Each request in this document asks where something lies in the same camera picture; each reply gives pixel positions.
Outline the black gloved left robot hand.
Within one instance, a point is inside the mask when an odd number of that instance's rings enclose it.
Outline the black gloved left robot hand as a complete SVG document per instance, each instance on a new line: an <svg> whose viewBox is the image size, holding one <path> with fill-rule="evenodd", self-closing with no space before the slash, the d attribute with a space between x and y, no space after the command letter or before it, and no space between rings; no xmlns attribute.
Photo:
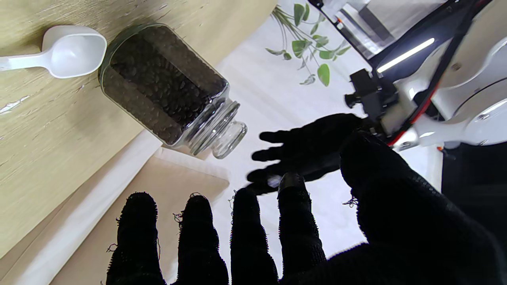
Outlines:
<svg viewBox="0 0 507 285"><path fill-rule="evenodd" d="M259 139L273 146L252 153L252 160L271 164L248 173L248 188L263 195L277 191L275 180L286 173L297 173L306 181L314 181L337 171L342 144L364 123L356 115L340 113L291 130L261 132Z"/></svg>

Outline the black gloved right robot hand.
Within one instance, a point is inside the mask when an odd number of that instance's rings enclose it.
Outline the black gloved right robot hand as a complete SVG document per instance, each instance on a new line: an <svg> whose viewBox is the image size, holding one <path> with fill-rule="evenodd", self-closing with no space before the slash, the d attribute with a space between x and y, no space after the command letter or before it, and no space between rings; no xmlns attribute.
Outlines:
<svg viewBox="0 0 507 285"><path fill-rule="evenodd" d="M177 285L505 285L501 247L389 146L362 131L340 149L341 173L367 242L326 258L301 176L278 188L284 272L278 278L252 187L236 192L231 268L219 254L208 199L188 199Z"/></svg>

